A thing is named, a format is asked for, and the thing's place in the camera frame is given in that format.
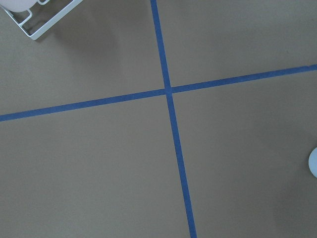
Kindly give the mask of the light blue plastic cup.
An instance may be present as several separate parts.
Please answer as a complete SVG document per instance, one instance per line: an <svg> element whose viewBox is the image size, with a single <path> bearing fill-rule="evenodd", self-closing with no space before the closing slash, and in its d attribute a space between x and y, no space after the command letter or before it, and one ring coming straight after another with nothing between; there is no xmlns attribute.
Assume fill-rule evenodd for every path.
<svg viewBox="0 0 317 238"><path fill-rule="evenodd" d="M308 166L311 174L317 178L317 148L310 153Z"/></svg>

